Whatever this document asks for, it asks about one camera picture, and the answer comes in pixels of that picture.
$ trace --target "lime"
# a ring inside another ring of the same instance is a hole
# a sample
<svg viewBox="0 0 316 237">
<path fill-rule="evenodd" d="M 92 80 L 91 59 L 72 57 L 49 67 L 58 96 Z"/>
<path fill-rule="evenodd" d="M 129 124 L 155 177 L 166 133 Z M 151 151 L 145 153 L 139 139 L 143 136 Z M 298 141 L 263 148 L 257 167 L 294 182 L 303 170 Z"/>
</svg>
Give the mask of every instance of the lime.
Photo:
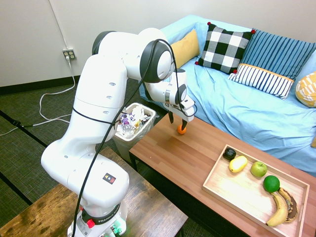
<svg viewBox="0 0 316 237">
<path fill-rule="evenodd" d="M 269 175 L 263 181 L 263 187 L 269 193 L 276 192 L 280 188 L 280 180 L 274 175 Z"/>
</svg>

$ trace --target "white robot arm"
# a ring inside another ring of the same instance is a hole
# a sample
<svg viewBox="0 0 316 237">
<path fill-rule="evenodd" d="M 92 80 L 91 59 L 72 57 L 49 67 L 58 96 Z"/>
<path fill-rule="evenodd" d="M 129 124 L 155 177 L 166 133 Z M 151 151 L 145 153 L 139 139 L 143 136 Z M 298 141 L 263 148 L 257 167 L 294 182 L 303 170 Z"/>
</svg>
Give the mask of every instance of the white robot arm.
<svg viewBox="0 0 316 237">
<path fill-rule="evenodd" d="M 165 36 L 153 28 L 138 35 L 101 33 L 93 45 L 94 55 L 88 58 L 80 76 L 69 127 L 42 154 L 41 164 L 47 173 L 82 194 L 77 231 L 74 233 L 73 223 L 69 236 L 113 237 L 126 230 L 123 198 L 128 190 L 128 174 L 99 155 L 95 147 L 116 132 L 128 78 L 143 81 L 151 99 L 168 104 L 184 121 L 193 119 L 194 102 L 186 95 L 185 72 L 180 73 L 179 89 L 175 74 L 170 82 L 163 81 L 173 73 L 174 64 L 170 45 L 157 39 L 165 40 Z"/>
</svg>

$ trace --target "orange object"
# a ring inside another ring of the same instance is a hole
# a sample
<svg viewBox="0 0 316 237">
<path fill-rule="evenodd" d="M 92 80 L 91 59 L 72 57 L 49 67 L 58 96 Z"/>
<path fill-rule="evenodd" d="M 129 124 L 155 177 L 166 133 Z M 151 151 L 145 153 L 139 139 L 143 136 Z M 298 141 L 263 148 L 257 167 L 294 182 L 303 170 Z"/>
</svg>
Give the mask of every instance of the orange object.
<svg viewBox="0 0 316 237">
<path fill-rule="evenodd" d="M 186 131 L 187 131 L 187 128 L 185 127 L 185 128 L 182 130 L 182 125 L 179 125 L 178 128 L 177 128 L 177 131 L 178 131 L 178 133 L 180 133 L 180 134 L 185 134 Z"/>
</svg>

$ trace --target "wall outlet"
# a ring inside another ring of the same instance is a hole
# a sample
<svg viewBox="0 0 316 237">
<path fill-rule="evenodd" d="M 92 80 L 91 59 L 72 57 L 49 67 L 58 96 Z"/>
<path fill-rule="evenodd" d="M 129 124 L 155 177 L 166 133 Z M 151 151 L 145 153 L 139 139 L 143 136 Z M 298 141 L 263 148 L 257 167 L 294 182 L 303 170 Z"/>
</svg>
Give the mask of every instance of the wall outlet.
<svg viewBox="0 0 316 237">
<path fill-rule="evenodd" d="M 69 48 L 69 49 L 64 49 L 63 50 L 63 54 L 64 54 L 64 57 L 66 58 L 67 56 L 69 56 L 70 60 L 74 60 L 76 59 L 76 55 L 75 55 L 75 52 L 74 52 L 74 49 L 73 48 Z"/>
</svg>

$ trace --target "wooden coffee table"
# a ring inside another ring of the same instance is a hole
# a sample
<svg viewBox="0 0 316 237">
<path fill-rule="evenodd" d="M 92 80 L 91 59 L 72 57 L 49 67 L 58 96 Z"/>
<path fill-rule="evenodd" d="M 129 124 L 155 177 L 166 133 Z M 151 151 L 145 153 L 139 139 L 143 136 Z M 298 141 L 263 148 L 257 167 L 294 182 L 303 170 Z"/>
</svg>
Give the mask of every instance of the wooden coffee table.
<svg viewBox="0 0 316 237">
<path fill-rule="evenodd" d="M 124 198 L 127 230 L 123 236 L 174 237 L 188 217 L 110 148 L 100 154 L 129 174 Z M 0 228 L 0 237 L 66 237 L 77 199 L 75 193 L 59 184 Z"/>
<path fill-rule="evenodd" d="M 212 167 L 226 144 L 256 157 L 305 183 L 310 184 L 303 237 L 314 237 L 316 230 L 316 178 L 253 146 L 203 122 L 198 118 L 187 125 L 184 135 L 177 133 L 182 120 L 174 115 L 161 119 L 130 152 L 164 177 L 252 237 L 274 236 L 232 207 L 202 190 Z"/>
</svg>

